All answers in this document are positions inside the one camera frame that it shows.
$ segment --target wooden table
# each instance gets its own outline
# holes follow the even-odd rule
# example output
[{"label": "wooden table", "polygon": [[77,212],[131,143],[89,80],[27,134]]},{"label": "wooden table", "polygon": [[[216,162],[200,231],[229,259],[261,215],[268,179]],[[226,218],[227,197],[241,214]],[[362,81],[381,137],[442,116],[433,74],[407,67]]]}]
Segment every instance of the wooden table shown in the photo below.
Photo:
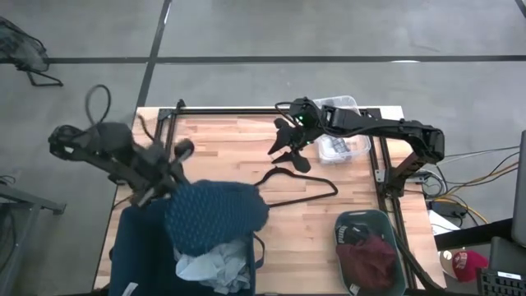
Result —
[{"label": "wooden table", "polygon": [[[139,108],[137,111],[145,117],[151,133],[155,130],[158,111],[159,108]],[[403,117],[400,107],[381,107],[381,112],[383,118]],[[274,119],[274,115],[178,117],[174,140],[188,137],[196,146],[194,155],[184,163],[188,179],[191,182],[209,179],[244,183],[260,180],[265,172],[274,167],[267,155],[275,140]],[[133,135],[143,146],[150,144],[138,120],[134,123]],[[393,165],[411,152],[411,147],[403,141],[388,140],[388,147]],[[336,184],[339,194],[270,210],[266,226],[258,233],[265,241],[266,255],[265,265],[257,271],[256,290],[257,293],[345,294],[336,265],[333,228],[336,217],[346,210],[378,208],[369,156],[356,157],[350,164],[323,165],[319,163],[316,145],[308,146],[302,155],[311,162],[312,169],[308,175],[328,178]],[[377,155],[381,162],[380,151]],[[290,164],[280,166],[293,170]],[[422,190],[414,184],[408,184],[406,188]],[[330,191],[325,184],[279,175],[260,189],[267,203]],[[120,187],[116,202],[129,193],[128,188]],[[406,193],[400,201],[413,255],[437,284],[445,286],[422,195]],[[108,251],[114,244],[119,216],[126,206],[127,203],[120,205],[112,214],[95,287],[108,283],[111,268]]]}]

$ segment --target yellow cable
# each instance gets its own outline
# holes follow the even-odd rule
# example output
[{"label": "yellow cable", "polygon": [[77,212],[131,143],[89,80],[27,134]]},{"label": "yellow cable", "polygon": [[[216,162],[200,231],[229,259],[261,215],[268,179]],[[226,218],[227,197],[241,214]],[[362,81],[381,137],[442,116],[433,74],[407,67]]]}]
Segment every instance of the yellow cable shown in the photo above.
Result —
[{"label": "yellow cable", "polygon": [[484,221],[484,223],[488,224],[489,222],[486,220],[486,218],[484,218],[484,216],[482,214],[480,214],[479,212],[477,212],[476,210],[474,210],[472,207],[470,206],[466,206],[466,205],[463,205],[462,202],[457,202],[457,201],[453,201],[451,199],[447,199],[447,198],[444,198],[444,197],[440,197],[440,198],[436,198],[435,200],[433,201],[443,201],[443,202],[449,202],[449,203],[454,203],[454,204],[460,204],[462,205],[466,210],[469,210],[471,211],[472,213],[474,213],[478,218],[480,218],[480,220]]},{"label": "yellow cable", "polygon": [[463,187],[466,187],[467,185],[474,185],[474,183],[481,182],[481,181],[483,181],[483,180],[485,180],[487,178],[490,178],[492,176],[500,175],[502,173],[508,173],[508,171],[506,171],[506,170],[507,169],[511,169],[513,166],[517,165],[518,163],[519,163],[519,161],[517,161],[517,162],[515,162],[513,164],[510,164],[510,165],[508,165],[507,167],[505,167],[503,169],[499,169],[498,171],[490,173],[487,176],[475,178],[475,179],[473,179],[471,181],[468,181],[468,182],[464,183],[463,185],[460,185],[457,188],[453,189],[451,192],[447,192],[446,194],[444,194],[442,196],[439,196],[437,198],[448,198],[451,195],[453,195],[455,192],[457,192],[458,190],[462,189]]}]

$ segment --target red cloth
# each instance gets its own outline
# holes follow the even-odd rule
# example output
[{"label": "red cloth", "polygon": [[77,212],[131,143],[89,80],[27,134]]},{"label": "red cloth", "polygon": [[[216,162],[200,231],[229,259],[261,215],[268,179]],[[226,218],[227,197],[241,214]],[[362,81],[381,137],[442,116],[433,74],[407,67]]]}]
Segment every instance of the red cloth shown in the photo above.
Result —
[{"label": "red cloth", "polygon": [[477,268],[488,266],[487,259],[475,251],[461,251],[451,260],[453,272],[459,282],[469,282],[477,278]]},{"label": "red cloth", "polygon": [[378,291],[394,283],[396,251],[384,240],[371,235],[356,245],[336,246],[344,277],[362,289]]}]

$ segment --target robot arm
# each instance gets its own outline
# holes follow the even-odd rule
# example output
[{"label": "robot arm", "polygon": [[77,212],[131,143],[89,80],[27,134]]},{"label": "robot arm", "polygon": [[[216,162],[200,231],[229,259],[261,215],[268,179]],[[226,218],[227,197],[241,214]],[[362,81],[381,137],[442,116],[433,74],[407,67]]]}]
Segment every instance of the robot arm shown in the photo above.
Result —
[{"label": "robot arm", "polygon": [[194,151],[192,142],[183,140],[174,147],[176,157],[170,161],[162,143],[154,141],[146,148],[136,144],[124,123],[97,123],[85,131],[64,125],[53,131],[48,142],[49,151],[59,159],[84,161],[109,173],[114,183],[125,181],[133,191],[130,202],[139,207],[188,183],[181,163]]},{"label": "robot arm", "polygon": [[275,120],[278,128],[276,142],[269,155],[288,146],[285,152],[273,161],[273,164],[292,161],[294,167],[303,173],[310,170],[308,160],[300,156],[299,151],[311,144],[321,135],[351,137],[356,135],[383,136],[406,141],[413,153],[402,164],[387,172],[385,193],[401,197],[404,194],[405,180],[416,173],[425,164],[436,164],[444,159],[444,134],[438,128],[423,125],[418,121],[389,120],[362,117],[349,109],[324,105],[319,109],[307,98],[296,99],[290,103],[288,116]]}]

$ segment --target black clothes hanger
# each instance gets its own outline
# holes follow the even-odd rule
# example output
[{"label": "black clothes hanger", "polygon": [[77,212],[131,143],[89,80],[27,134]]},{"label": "black clothes hanger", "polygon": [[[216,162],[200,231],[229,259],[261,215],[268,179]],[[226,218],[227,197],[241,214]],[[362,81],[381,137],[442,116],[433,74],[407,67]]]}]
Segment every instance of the black clothes hanger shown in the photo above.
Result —
[{"label": "black clothes hanger", "polygon": [[287,176],[289,176],[291,178],[300,178],[300,179],[304,179],[304,180],[323,182],[323,183],[329,185],[332,188],[333,192],[317,195],[317,196],[314,196],[314,197],[299,198],[299,199],[293,200],[293,201],[276,202],[275,204],[269,205],[269,207],[271,207],[271,208],[272,207],[278,207],[278,206],[288,206],[288,205],[296,204],[296,203],[299,203],[299,202],[305,202],[305,201],[314,201],[314,200],[325,198],[325,197],[333,197],[336,194],[338,194],[338,188],[335,186],[335,184],[332,183],[331,181],[325,179],[325,178],[316,178],[316,177],[309,177],[309,176],[304,176],[304,175],[298,175],[298,174],[295,174],[295,173],[291,172],[289,169],[279,168],[279,167],[274,167],[270,171],[266,172],[265,176],[263,176],[263,179],[260,180],[259,182],[255,183],[254,186],[256,186],[256,187],[260,186],[261,184],[267,182],[270,177],[272,177],[272,176],[274,176],[274,175],[276,175],[278,173],[284,173],[284,174],[286,174]]}]

